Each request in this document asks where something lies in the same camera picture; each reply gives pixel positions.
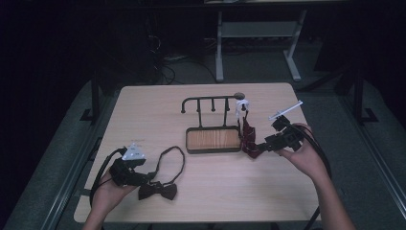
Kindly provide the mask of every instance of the black cable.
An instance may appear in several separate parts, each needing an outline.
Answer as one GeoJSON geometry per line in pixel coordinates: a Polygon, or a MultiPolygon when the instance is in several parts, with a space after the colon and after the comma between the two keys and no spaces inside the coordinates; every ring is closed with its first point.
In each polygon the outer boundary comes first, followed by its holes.
{"type": "Polygon", "coordinates": [[[132,228],[132,230],[137,229],[139,225],[140,225],[140,223],[135,224],[135,226],[132,228]]]}
{"type": "Polygon", "coordinates": [[[96,175],[95,178],[95,182],[93,183],[92,189],[90,190],[90,196],[89,196],[89,201],[90,201],[90,207],[92,207],[92,203],[93,203],[93,196],[95,195],[95,192],[98,190],[98,188],[100,187],[100,185],[102,185],[103,183],[107,182],[104,181],[102,184],[99,184],[101,178],[102,178],[102,174],[104,173],[105,168],[107,167],[108,162],[110,162],[111,157],[113,157],[114,154],[116,154],[117,152],[122,152],[126,149],[116,149],[115,151],[111,152],[110,155],[108,155],[104,162],[101,165],[101,168],[99,169],[98,174],[96,175]]]}
{"type": "MultiPolygon", "coordinates": [[[[316,150],[316,153],[319,155],[319,157],[322,159],[323,164],[326,167],[327,174],[329,178],[332,178],[331,174],[331,167],[329,165],[328,159],[320,147],[319,143],[317,142],[316,138],[314,137],[313,133],[305,126],[299,126],[299,125],[291,125],[291,124],[285,124],[287,127],[292,127],[304,136],[304,138],[310,143],[310,145],[316,150]],[[305,128],[310,134],[311,137],[301,129],[301,127],[305,128]]],[[[310,227],[313,225],[314,221],[316,221],[316,218],[319,217],[320,215],[320,207],[317,207],[316,211],[314,211],[313,215],[311,216],[310,220],[307,222],[307,225],[304,227],[304,230],[309,230],[310,227]]]]}
{"type": "Polygon", "coordinates": [[[195,61],[195,60],[174,60],[174,61],[167,62],[166,65],[178,64],[178,63],[186,63],[186,62],[195,63],[195,64],[199,64],[199,65],[203,66],[205,69],[207,69],[210,76],[212,76],[212,78],[214,79],[214,82],[217,82],[217,79],[215,78],[215,75],[213,74],[212,70],[209,67],[207,67],[205,64],[203,64],[203,63],[201,63],[199,61],[195,61]]]}
{"type": "Polygon", "coordinates": [[[181,82],[181,81],[179,81],[179,80],[176,80],[176,73],[175,73],[175,71],[174,71],[172,68],[170,68],[170,67],[167,66],[167,65],[162,65],[162,67],[169,69],[169,70],[172,72],[172,74],[173,74],[173,78],[171,78],[170,81],[168,81],[167,75],[165,75],[165,74],[161,71],[162,77],[164,77],[164,79],[165,79],[165,81],[167,82],[167,84],[172,84],[173,82],[177,82],[177,83],[180,83],[180,84],[185,84],[185,83],[183,83],[183,82],[181,82]]]}

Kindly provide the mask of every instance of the wire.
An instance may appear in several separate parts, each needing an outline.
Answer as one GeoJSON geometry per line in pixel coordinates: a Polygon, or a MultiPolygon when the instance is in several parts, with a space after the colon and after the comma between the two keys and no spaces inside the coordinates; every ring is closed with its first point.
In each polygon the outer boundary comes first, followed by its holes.
{"type": "Polygon", "coordinates": [[[167,85],[172,84],[174,81],[177,82],[177,83],[180,83],[180,84],[184,84],[183,82],[175,79],[176,78],[176,73],[172,68],[168,67],[167,65],[162,65],[162,67],[169,69],[173,74],[173,78],[169,79],[167,77],[167,75],[164,74],[164,72],[161,72],[163,80],[165,80],[167,82],[167,85]]]}
{"type": "MultiPolygon", "coordinates": [[[[322,159],[323,164],[326,167],[329,178],[332,178],[331,167],[329,165],[328,159],[327,159],[324,151],[320,147],[320,144],[317,142],[316,138],[314,137],[313,133],[311,132],[311,130],[305,126],[298,126],[298,125],[291,125],[291,124],[285,124],[285,125],[287,127],[292,127],[294,129],[298,130],[299,132],[301,132],[301,134],[304,136],[304,138],[310,143],[310,145],[316,150],[317,154],[322,159]],[[311,134],[311,137],[305,131],[303,131],[301,129],[301,127],[305,128],[311,134]]],[[[314,211],[310,220],[307,222],[307,225],[304,227],[304,230],[309,230],[310,227],[313,225],[314,221],[316,221],[316,218],[319,217],[319,215],[320,215],[320,207],[317,207],[316,211],[314,211]]]]}
{"type": "Polygon", "coordinates": [[[205,49],[205,50],[211,50],[211,49],[213,49],[214,47],[216,47],[216,45],[217,45],[217,39],[213,38],[213,39],[211,40],[210,44],[206,45],[206,46],[204,47],[204,49],[205,49]]]}
{"type": "Polygon", "coordinates": [[[156,36],[156,35],[149,35],[148,36],[149,38],[153,38],[153,39],[156,39],[157,41],[158,41],[158,45],[157,45],[157,47],[155,48],[155,50],[157,51],[157,50],[159,50],[159,48],[161,48],[161,39],[159,39],[159,37],[158,36],[156,36]]]}
{"type": "Polygon", "coordinates": [[[203,64],[203,63],[201,63],[199,61],[195,61],[195,60],[173,60],[173,61],[167,62],[166,65],[168,66],[168,65],[171,65],[171,64],[180,64],[180,63],[187,63],[187,62],[201,65],[202,67],[204,67],[209,72],[209,74],[213,78],[214,82],[217,82],[216,78],[215,78],[215,75],[213,74],[212,70],[209,67],[207,67],[205,64],[203,64]]]}
{"type": "Polygon", "coordinates": [[[90,207],[92,207],[92,202],[93,202],[93,196],[95,195],[95,192],[98,190],[100,185],[104,184],[107,181],[104,181],[102,184],[99,184],[99,181],[102,178],[102,174],[104,173],[105,168],[107,167],[108,162],[110,162],[111,157],[113,157],[114,154],[117,152],[121,152],[125,149],[116,149],[115,151],[111,152],[110,155],[108,155],[104,162],[101,165],[101,168],[99,169],[98,174],[96,175],[95,182],[93,182],[92,189],[90,190],[90,196],[89,196],[89,201],[90,201],[90,207]]]}
{"type": "Polygon", "coordinates": [[[131,228],[132,230],[135,230],[138,228],[138,226],[140,225],[140,223],[135,224],[135,226],[133,228],[131,228]]]}

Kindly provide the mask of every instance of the dark background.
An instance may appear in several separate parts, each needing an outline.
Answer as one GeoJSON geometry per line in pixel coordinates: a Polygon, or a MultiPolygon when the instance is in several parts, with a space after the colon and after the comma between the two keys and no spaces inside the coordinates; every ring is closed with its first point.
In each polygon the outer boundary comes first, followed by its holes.
{"type": "MultiPolygon", "coordinates": [[[[95,73],[104,93],[124,84],[154,84],[153,66],[160,57],[150,53],[147,35],[159,35],[168,53],[174,48],[188,52],[188,47],[202,45],[203,37],[214,37],[216,17],[212,11],[184,11],[146,20],[146,11],[82,11],[75,1],[0,4],[3,226],[72,100],[95,73]]],[[[393,0],[314,9],[301,40],[320,37],[325,42],[319,70],[334,71],[347,62],[361,69],[406,127],[405,8],[404,1],[393,0]]]]}

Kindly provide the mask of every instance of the black object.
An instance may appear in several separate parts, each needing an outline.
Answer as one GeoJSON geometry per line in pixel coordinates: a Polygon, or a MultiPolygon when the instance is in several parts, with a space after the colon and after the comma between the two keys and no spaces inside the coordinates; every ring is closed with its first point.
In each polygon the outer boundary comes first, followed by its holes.
{"type": "Polygon", "coordinates": [[[138,191],[138,198],[141,200],[141,199],[148,198],[154,194],[160,194],[164,198],[173,200],[177,193],[177,186],[174,182],[175,182],[176,178],[179,177],[179,175],[182,173],[182,171],[185,167],[185,161],[186,161],[185,153],[182,151],[182,149],[180,149],[177,146],[170,147],[169,149],[166,149],[165,151],[163,151],[159,157],[155,172],[149,173],[149,174],[152,174],[153,177],[151,177],[151,179],[146,184],[141,185],[140,190],[138,191]],[[170,182],[161,183],[161,181],[151,181],[153,179],[153,177],[159,171],[159,165],[161,163],[162,157],[173,149],[178,149],[183,157],[183,164],[182,164],[182,168],[179,171],[179,173],[170,182]]]}
{"type": "Polygon", "coordinates": [[[293,150],[298,150],[301,147],[300,141],[304,139],[300,130],[290,125],[289,120],[281,115],[272,124],[272,127],[279,131],[277,134],[265,137],[265,143],[259,144],[259,150],[281,150],[290,147],[293,150]]]}
{"type": "MultiPolygon", "coordinates": [[[[186,113],[185,103],[187,101],[196,101],[197,102],[196,112],[198,113],[198,117],[199,117],[199,126],[198,127],[189,127],[186,130],[186,148],[187,148],[188,153],[218,153],[218,152],[240,151],[241,150],[240,146],[238,146],[237,148],[221,148],[221,149],[189,149],[188,148],[188,133],[192,132],[192,131],[201,131],[201,130],[234,129],[239,134],[239,126],[227,126],[227,112],[230,111],[229,99],[243,100],[244,98],[245,98],[245,95],[243,93],[237,92],[233,96],[192,97],[192,98],[185,99],[182,102],[181,113],[186,113]],[[211,100],[212,101],[212,112],[215,112],[215,107],[214,107],[214,100],[215,99],[224,99],[224,121],[223,121],[223,126],[206,126],[206,127],[204,127],[204,126],[202,126],[202,115],[201,115],[200,101],[202,101],[202,100],[211,100]]],[[[245,111],[246,107],[243,105],[241,110],[245,111]]]]}
{"type": "Polygon", "coordinates": [[[114,183],[118,186],[133,185],[140,186],[149,180],[149,174],[134,172],[134,168],[144,165],[146,159],[123,160],[118,158],[110,168],[110,174],[114,183]]]}
{"type": "Polygon", "coordinates": [[[353,114],[356,121],[363,126],[366,122],[378,122],[377,117],[373,113],[372,109],[365,108],[367,116],[363,116],[363,92],[364,92],[364,79],[360,76],[362,70],[358,69],[354,80],[354,102],[353,102],[353,114]]]}
{"type": "Polygon", "coordinates": [[[92,109],[85,109],[83,114],[81,115],[80,120],[91,121],[91,125],[94,125],[97,122],[100,114],[99,85],[96,73],[90,83],[92,86],[92,109]]]}

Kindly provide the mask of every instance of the human hand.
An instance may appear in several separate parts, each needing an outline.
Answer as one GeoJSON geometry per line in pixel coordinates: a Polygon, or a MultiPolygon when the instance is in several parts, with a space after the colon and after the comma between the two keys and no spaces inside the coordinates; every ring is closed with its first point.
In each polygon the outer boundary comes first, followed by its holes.
{"type": "Polygon", "coordinates": [[[104,219],[122,200],[135,190],[136,186],[118,186],[112,180],[109,170],[100,180],[100,187],[95,192],[92,210],[84,223],[83,230],[101,229],[104,219]]]}
{"type": "MultiPolygon", "coordinates": [[[[313,138],[310,126],[305,124],[294,125],[304,127],[307,135],[313,138]]],[[[319,154],[317,154],[316,150],[305,138],[302,146],[295,152],[286,149],[280,149],[275,152],[289,160],[299,171],[308,175],[312,180],[328,176],[325,164],[319,154]]]]}

